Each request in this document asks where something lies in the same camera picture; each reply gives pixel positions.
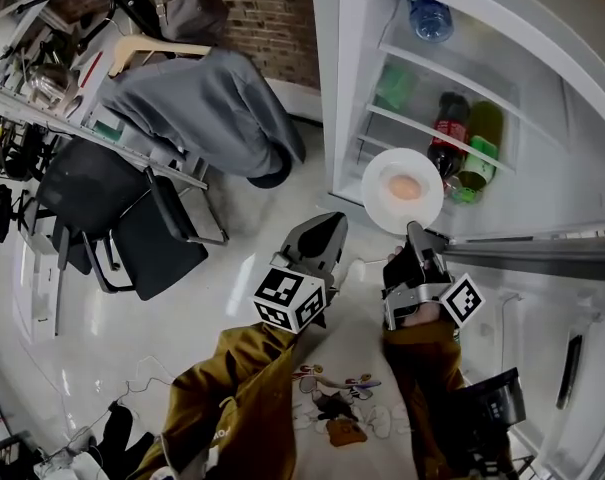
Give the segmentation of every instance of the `white plate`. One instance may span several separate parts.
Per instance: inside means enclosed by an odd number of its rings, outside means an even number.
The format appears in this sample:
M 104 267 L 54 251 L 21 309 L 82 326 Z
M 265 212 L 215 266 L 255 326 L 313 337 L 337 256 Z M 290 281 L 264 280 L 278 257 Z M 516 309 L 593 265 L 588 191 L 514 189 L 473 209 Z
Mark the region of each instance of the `white plate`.
M 410 176 L 420 184 L 422 195 L 414 201 L 395 197 L 388 189 L 393 176 Z M 417 221 L 430 226 L 440 214 L 444 187 L 438 170 L 422 153 L 413 149 L 389 149 L 376 156 L 362 177 L 362 200 L 367 213 L 382 229 L 406 234 L 406 226 Z

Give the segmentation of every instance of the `gray hoodie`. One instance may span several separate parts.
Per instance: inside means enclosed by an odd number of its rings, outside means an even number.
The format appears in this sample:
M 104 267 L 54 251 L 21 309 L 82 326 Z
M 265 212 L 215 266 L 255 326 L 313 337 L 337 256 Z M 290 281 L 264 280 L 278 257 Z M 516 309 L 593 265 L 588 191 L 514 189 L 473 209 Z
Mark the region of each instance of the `gray hoodie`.
M 174 158 L 184 148 L 229 174 L 257 178 L 279 171 L 273 143 L 302 163 L 300 135 L 273 91 L 244 55 L 213 48 L 107 79 L 101 103 Z

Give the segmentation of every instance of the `tiled floor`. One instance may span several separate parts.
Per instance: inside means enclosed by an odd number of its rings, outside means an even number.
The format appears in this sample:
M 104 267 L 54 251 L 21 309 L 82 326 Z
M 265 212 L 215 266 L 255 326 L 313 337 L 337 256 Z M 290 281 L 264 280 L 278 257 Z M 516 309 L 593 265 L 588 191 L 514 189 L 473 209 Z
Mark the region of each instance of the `tiled floor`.
M 133 390 L 142 390 L 150 377 L 170 382 L 211 354 L 221 330 L 257 320 L 247 292 L 260 270 L 292 227 L 323 213 L 316 207 L 325 181 L 322 132 L 308 125 L 300 129 L 308 161 L 277 189 L 263 191 L 244 179 L 211 173 L 210 198 L 231 241 L 226 248 L 209 246 L 205 263 L 153 300 L 104 294 L 93 276 L 69 268 L 60 336 L 36 345 L 23 342 L 10 310 L 0 304 L 0 369 L 50 446 L 65 444 L 78 428 L 99 418 L 125 393 L 125 380 L 134 381 Z M 397 243 L 349 224 L 342 269 L 358 257 L 383 258 Z M 6 284 L 0 290 L 10 290 Z M 167 394 L 167 386 L 152 382 L 147 391 L 125 399 L 139 414 L 139 430 L 161 429 Z M 98 435 L 103 423 L 95 426 Z

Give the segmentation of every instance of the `refrigerator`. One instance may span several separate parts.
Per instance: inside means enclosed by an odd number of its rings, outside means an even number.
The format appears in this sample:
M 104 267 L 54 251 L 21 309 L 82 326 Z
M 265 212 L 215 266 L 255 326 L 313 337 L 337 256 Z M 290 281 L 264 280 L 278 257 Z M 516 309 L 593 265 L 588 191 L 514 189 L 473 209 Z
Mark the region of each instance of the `refrigerator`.
M 500 107 L 494 179 L 475 204 L 445 200 L 430 226 L 454 275 L 487 297 L 461 332 L 463 374 L 516 366 L 527 420 L 513 431 L 538 470 L 605 478 L 605 0 L 437 1 L 454 33 L 434 44 L 414 33 L 407 0 L 314 0 L 319 204 L 375 227 L 361 182 L 376 155 L 425 154 L 443 92 Z M 406 78 L 396 108 L 379 98 L 388 66 Z

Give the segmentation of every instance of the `chair leg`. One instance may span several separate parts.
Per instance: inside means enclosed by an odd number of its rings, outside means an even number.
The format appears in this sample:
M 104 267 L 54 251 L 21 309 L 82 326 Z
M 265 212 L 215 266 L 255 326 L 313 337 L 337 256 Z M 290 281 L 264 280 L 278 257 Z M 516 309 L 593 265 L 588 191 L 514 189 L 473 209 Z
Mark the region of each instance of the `chair leg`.
M 95 28 L 93 28 L 93 30 L 91 30 L 91 32 L 89 32 L 86 37 L 84 37 L 83 39 L 80 39 L 80 41 L 78 42 L 78 52 L 83 53 L 86 51 L 86 49 L 89 46 L 89 43 L 91 41 L 93 41 L 93 39 L 95 39 L 95 36 L 97 36 L 100 32 L 102 32 L 102 30 L 104 30 L 104 28 L 111 22 L 113 21 L 113 16 L 115 15 L 115 10 L 116 10 L 116 6 L 115 6 L 115 2 L 113 0 L 111 0 L 109 2 L 109 12 L 107 13 L 106 17 L 100 22 L 98 23 Z
M 69 228 L 62 228 L 62 237 L 60 238 L 60 251 L 58 252 L 58 268 L 60 272 L 66 270 L 66 265 L 69 262 L 69 246 L 71 242 L 71 232 Z
M 211 201 L 209 201 L 209 198 L 207 197 L 206 192 L 202 191 L 202 195 L 204 196 L 206 205 L 209 207 L 209 211 L 211 212 L 211 217 L 213 217 L 213 221 L 215 222 L 215 225 L 218 227 L 218 229 L 220 230 L 220 233 L 222 234 L 222 243 L 226 244 L 229 241 L 229 235 L 226 234 L 226 230 L 220 224 L 220 219 L 218 219 L 218 216 L 215 213 L 213 206 L 211 206 Z
M 102 243 L 104 244 L 104 252 L 106 253 L 106 261 L 109 264 L 109 268 L 113 272 L 117 272 L 118 270 L 120 270 L 120 264 L 115 263 L 113 261 L 113 248 L 111 247 L 111 237 L 107 236 L 104 240 L 102 240 Z
M 91 263 L 91 268 L 93 269 L 93 273 L 98 278 L 98 284 L 103 292 L 106 293 L 118 293 L 118 292 L 132 292 L 135 291 L 135 287 L 133 285 L 130 286 L 114 286 L 104 277 L 104 272 L 102 272 L 102 267 L 100 267 L 100 263 L 98 262 L 97 255 L 95 251 L 91 247 L 91 241 L 86 233 L 82 233 L 82 239 L 84 240 L 84 248 L 86 249 L 86 253 L 89 256 L 89 262 Z
M 26 203 L 22 204 L 22 199 L 28 195 L 28 191 L 23 190 L 20 195 L 20 206 L 16 214 L 14 214 L 13 218 L 18 222 L 18 229 L 21 229 L 22 226 L 28 231 L 29 236 L 33 236 L 35 234 L 35 226 L 37 221 L 40 219 L 46 219 L 49 217 L 55 217 L 55 213 L 47 208 L 40 208 L 40 203 L 33 197 L 29 197 Z M 30 214 L 32 217 L 31 222 L 26 221 L 26 214 L 29 207 L 34 204 L 35 210 Z

